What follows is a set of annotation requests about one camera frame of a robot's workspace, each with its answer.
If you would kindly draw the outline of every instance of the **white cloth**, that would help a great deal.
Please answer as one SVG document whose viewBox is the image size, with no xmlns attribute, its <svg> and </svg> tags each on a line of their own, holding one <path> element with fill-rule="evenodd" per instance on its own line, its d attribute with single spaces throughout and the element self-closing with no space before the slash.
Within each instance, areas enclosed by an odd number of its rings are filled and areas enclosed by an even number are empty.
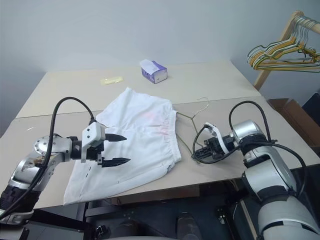
<svg viewBox="0 0 320 240">
<path fill-rule="evenodd" d="M 127 88 L 96 116 L 105 132 L 127 138 L 104 141 L 102 156 L 129 162 L 104 167 L 76 161 L 63 204 L 104 199 L 163 177 L 181 160 L 176 138 L 176 111 L 171 101 Z"/>
</svg>

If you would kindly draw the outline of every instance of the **beige table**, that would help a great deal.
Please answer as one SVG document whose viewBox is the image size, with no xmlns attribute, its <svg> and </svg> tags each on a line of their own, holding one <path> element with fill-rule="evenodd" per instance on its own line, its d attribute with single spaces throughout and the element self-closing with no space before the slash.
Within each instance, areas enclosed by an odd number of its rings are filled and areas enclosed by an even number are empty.
<svg viewBox="0 0 320 240">
<path fill-rule="evenodd" d="M 169 99 L 173 104 L 261 96 L 230 61 L 166 66 L 168 79 L 153 84 L 135 67 L 107 70 L 48 72 L 26 101 L 17 118 L 51 115 L 57 102 L 68 96 L 80 98 L 92 111 L 101 111 L 126 87 L 139 93 Z M 122 76 L 124 81 L 101 85 L 100 80 Z M 59 113 L 84 112 L 77 102 L 68 101 Z"/>
<path fill-rule="evenodd" d="M 200 128 L 203 123 L 215 124 L 223 135 L 229 131 L 228 114 L 230 109 L 243 100 L 253 100 L 264 109 L 270 126 L 271 137 L 278 139 L 279 143 L 295 150 L 304 159 L 307 165 L 320 163 L 320 159 L 302 140 L 302 138 L 291 128 L 291 126 L 274 111 L 261 96 L 245 97 L 236 99 L 225 99 L 211 101 L 209 108 L 197 115 L 195 123 Z M 174 108 L 184 114 L 192 115 L 206 105 L 204 102 L 175 104 Z M 81 136 L 82 129 L 88 124 L 88 113 L 59 114 L 56 118 L 55 132 L 61 136 Z M 260 112 L 250 104 L 240 106 L 234 111 L 232 121 L 238 123 L 247 119 L 253 119 L 261 128 L 263 121 Z M 9 177 L 18 162 L 33 149 L 34 141 L 45 136 L 49 132 L 51 116 L 33 116 L 15 119 L 3 137 L 0 139 L 0 189 L 3 190 Z M 189 119 L 180 115 L 177 117 L 176 132 L 191 148 L 195 131 Z M 199 141 L 207 139 L 208 135 L 200 137 Z M 180 186 L 202 184 L 226 179 L 239 178 L 244 171 L 243 157 L 240 152 L 219 163 L 206 165 L 197 164 L 191 159 L 187 148 L 178 140 L 182 155 L 181 162 L 164 177 L 118 194 L 118 196 L 142 193 L 147 191 L 168 189 Z M 292 168 L 300 167 L 299 162 L 289 153 L 279 149 L 286 164 Z M 73 169 L 74 162 L 61 163 L 54 171 L 49 184 L 40 196 L 36 208 L 58 206 L 63 204 L 63 195 Z"/>
</svg>

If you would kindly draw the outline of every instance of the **yellow object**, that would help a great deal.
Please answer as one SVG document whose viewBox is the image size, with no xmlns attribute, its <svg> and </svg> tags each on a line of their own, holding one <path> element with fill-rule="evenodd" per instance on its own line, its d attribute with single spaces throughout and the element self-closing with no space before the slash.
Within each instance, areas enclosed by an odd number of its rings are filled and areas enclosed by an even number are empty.
<svg viewBox="0 0 320 240">
<path fill-rule="evenodd" d="M 122 76 L 106 77 L 100 80 L 101 85 L 116 84 L 122 82 L 124 78 Z"/>
</svg>

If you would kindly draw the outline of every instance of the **black cable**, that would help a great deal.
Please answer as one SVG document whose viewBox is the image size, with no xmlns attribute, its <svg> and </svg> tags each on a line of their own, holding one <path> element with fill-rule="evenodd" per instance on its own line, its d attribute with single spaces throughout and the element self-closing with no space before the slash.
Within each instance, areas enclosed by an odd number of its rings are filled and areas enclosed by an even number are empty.
<svg viewBox="0 0 320 240">
<path fill-rule="evenodd" d="M 48 163 L 50 160 L 51 152 L 52 152 L 52 146 L 53 146 L 53 140 L 54 140 L 54 130 L 55 130 L 55 122 L 56 122 L 56 116 L 58 109 L 60 105 L 66 101 L 66 100 L 75 100 L 82 104 L 85 109 L 89 112 L 90 114 L 90 122 L 95 119 L 92 111 L 90 108 L 80 99 L 73 97 L 73 96 L 67 96 L 65 98 L 62 98 L 54 107 L 52 117 L 51 117 L 51 124 L 50 124 L 50 132 L 49 132 L 49 141 L 48 141 L 48 147 L 46 150 L 46 154 L 44 157 L 44 161 L 42 163 L 42 166 L 40 166 L 38 172 L 35 174 L 29 188 L 15 201 L 13 202 L 1 215 L 0 215 L 0 220 L 5 218 L 6 216 L 10 215 L 15 209 L 19 207 L 19 203 L 34 189 L 34 187 L 38 184 L 38 182 L 42 179 L 47 167 Z"/>
<path fill-rule="evenodd" d="M 267 118 L 266 118 L 265 112 L 264 112 L 264 110 L 262 109 L 262 107 L 261 107 L 258 103 L 254 102 L 254 101 L 249 101 L 249 100 L 248 100 L 248 101 L 239 102 L 238 104 L 236 104 L 236 105 L 231 109 L 231 111 L 230 111 L 230 113 L 229 113 L 229 125 L 230 125 L 231 130 L 234 129 L 234 127 L 233 127 L 233 125 L 232 125 L 232 122 L 231 122 L 232 113 L 233 113 L 233 111 L 234 111 L 238 106 L 240 106 L 240 105 L 242 105 L 242 104 L 253 104 L 253 105 L 255 105 L 255 106 L 260 110 L 261 115 L 262 115 L 262 118 L 263 118 L 265 130 L 266 130 L 266 136 L 267 136 L 268 141 L 270 142 L 270 141 L 271 141 L 271 135 L 270 135 L 270 130 L 269 130 L 269 126 L 268 126 L 268 122 L 267 122 Z"/>
<path fill-rule="evenodd" d="M 300 186 L 300 189 L 297 194 L 297 197 L 299 198 L 301 196 L 301 194 L 303 193 L 303 191 L 305 190 L 305 186 L 307 184 L 307 178 L 308 178 L 308 169 L 307 169 L 307 166 L 306 166 L 306 163 L 305 161 L 303 160 L 303 158 L 298 154 L 296 153 L 295 151 L 293 151 L 292 149 L 286 147 L 286 146 L 283 146 L 283 145 L 280 145 L 280 144 L 276 144 L 276 143 L 272 143 L 272 142 L 264 142 L 264 141 L 255 141 L 255 142 L 248 142 L 246 144 L 257 144 L 257 145 L 264 145 L 264 146 L 272 146 L 272 147 L 277 147 L 277 148 L 280 148 L 280 149 L 283 149 L 283 150 L 286 150 L 287 152 L 291 153 L 292 155 L 294 155 L 298 161 L 300 162 L 301 166 L 302 166 L 302 169 L 303 169 L 303 180 L 302 180 L 302 184 Z"/>
<path fill-rule="evenodd" d="M 200 135 L 200 134 L 202 133 L 202 131 L 203 131 L 204 129 L 206 129 L 206 128 L 209 128 L 209 126 L 208 126 L 208 125 L 204 125 L 204 126 L 200 129 L 200 131 L 199 131 L 199 132 L 197 133 L 197 135 L 195 136 L 194 141 L 193 141 L 193 144 L 192 144 L 192 153 L 193 153 L 195 159 L 197 159 L 200 163 L 203 163 L 203 164 L 214 164 L 214 163 L 220 162 L 221 160 L 229 157 L 231 154 L 233 154 L 236 150 L 239 149 L 239 146 L 237 146 L 237 147 L 235 147 L 233 150 L 231 150 L 230 152 L 228 152 L 227 154 L 223 155 L 223 157 L 218 158 L 218 159 L 212 159 L 211 161 L 203 161 L 203 160 L 201 160 L 201 159 L 197 156 L 197 154 L 196 154 L 195 146 L 196 146 L 196 142 L 197 142 L 197 140 L 198 140 L 198 138 L 199 138 L 199 135 Z"/>
</svg>

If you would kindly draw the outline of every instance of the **tissue box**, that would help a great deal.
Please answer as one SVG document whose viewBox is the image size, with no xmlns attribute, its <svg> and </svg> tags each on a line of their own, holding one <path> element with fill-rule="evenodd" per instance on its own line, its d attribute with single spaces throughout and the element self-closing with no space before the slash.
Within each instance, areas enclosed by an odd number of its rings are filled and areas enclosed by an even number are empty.
<svg viewBox="0 0 320 240">
<path fill-rule="evenodd" d="M 150 82 L 157 84 L 168 78 L 167 68 L 156 61 L 143 60 L 140 62 L 142 75 Z"/>
</svg>

